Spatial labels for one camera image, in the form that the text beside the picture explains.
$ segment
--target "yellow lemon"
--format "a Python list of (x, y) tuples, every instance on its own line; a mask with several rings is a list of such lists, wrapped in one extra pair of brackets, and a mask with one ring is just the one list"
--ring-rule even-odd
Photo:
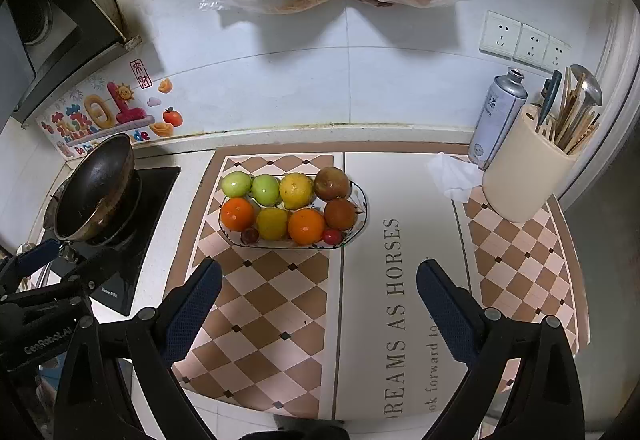
[(311, 201), (314, 185), (302, 173), (289, 173), (280, 182), (280, 197), (286, 209), (300, 209)]
[(258, 213), (255, 226), (263, 240), (281, 240), (287, 234), (288, 214), (284, 209), (266, 207)]

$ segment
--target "orange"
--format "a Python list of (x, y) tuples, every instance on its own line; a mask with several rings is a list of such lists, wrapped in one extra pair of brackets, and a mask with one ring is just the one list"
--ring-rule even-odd
[(296, 211), (289, 218), (289, 236), (298, 245), (311, 245), (322, 240), (324, 218), (315, 209)]
[(254, 206), (244, 198), (230, 198), (220, 208), (220, 221), (231, 231), (244, 231), (254, 223)]

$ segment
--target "checkered mat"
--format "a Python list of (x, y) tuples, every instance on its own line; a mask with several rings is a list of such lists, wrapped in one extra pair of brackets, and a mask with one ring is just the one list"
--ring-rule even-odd
[[(575, 354), (578, 350), (571, 278), (548, 204), (524, 224), (493, 211), (481, 187), (464, 204), (476, 264), (481, 276), (482, 305), (518, 321), (539, 323), (546, 315), (562, 322)], [(498, 390), (513, 384), (519, 360), (512, 359)]]
[(232, 171), (315, 175), (333, 164), (332, 155), (307, 153), (226, 159), (187, 272), (211, 256), (225, 279), (187, 358), (174, 364), (183, 387), (251, 409), (318, 417), (328, 253), (232, 245), (218, 224), (220, 179)]

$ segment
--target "red cherry tomato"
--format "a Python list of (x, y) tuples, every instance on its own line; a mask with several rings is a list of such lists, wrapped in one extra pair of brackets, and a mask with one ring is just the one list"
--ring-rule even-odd
[(342, 241), (342, 232), (337, 229), (326, 229), (322, 233), (322, 239), (327, 245), (338, 245)]

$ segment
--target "gas stove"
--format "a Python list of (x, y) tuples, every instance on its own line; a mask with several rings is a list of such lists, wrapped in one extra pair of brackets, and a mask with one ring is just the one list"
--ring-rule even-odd
[[(118, 233), (118, 236), (123, 238), (117, 244), (72, 244), (72, 247), (85, 258), (91, 258), (104, 247), (112, 247), (121, 252), (124, 264), (116, 274), (98, 287), (91, 297), (123, 315), (129, 315), (131, 311), (146, 251), (180, 168), (156, 167), (136, 171), (142, 182), (142, 193), (133, 217), (127, 227)], [(43, 240), (54, 237), (53, 230), (49, 230), (45, 232)], [(74, 267), (75, 264), (63, 258), (57, 258), (51, 264), (51, 270), (59, 276), (64, 276)]]

